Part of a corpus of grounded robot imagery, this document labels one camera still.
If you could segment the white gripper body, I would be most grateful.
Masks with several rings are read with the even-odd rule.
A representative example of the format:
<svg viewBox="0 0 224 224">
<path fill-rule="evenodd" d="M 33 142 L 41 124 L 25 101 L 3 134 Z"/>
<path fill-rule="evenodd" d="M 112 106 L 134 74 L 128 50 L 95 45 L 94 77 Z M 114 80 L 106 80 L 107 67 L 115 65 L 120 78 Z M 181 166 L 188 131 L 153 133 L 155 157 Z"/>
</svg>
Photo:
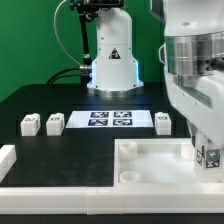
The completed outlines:
<svg viewBox="0 0 224 224">
<path fill-rule="evenodd" d="M 165 83 L 171 105 L 208 139 L 224 147 L 224 73 L 200 77 L 190 91 L 176 85 L 168 72 Z"/>
</svg>

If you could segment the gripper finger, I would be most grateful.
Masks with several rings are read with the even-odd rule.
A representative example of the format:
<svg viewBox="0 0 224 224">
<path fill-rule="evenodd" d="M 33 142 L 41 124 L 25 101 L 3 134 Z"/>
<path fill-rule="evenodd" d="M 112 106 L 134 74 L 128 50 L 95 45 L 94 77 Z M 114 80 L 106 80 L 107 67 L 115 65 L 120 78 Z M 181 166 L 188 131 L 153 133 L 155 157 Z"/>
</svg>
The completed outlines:
<svg viewBox="0 0 224 224">
<path fill-rule="evenodd" d="M 207 162 L 216 162 L 220 158 L 220 150 L 219 149 L 208 149 L 206 151 L 206 161 Z"/>
<path fill-rule="evenodd" d="M 192 123 L 188 123 L 188 129 L 191 136 L 192 145 L 195 148 L 197 128 Z"/>
</svg>

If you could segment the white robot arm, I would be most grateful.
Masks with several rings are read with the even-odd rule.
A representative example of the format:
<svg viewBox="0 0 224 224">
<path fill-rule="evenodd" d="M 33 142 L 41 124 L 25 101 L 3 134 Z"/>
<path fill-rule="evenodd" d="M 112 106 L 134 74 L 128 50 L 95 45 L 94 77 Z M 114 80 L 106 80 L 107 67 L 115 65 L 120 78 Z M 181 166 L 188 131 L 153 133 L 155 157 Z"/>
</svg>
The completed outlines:
<svg viewBox="0 0 224 224">
<path fill-rule="evenodd" d="M 98 47 L 88 90 L 111 96 L 142 88 L 124 0 L 84 4 Z M 188 120 L 198 157 L 216 162 L 224 150 L 224 0 L 150 0 L 150 13 L 162 24 L 158 59 L 168 99 Z"/>
</svg>

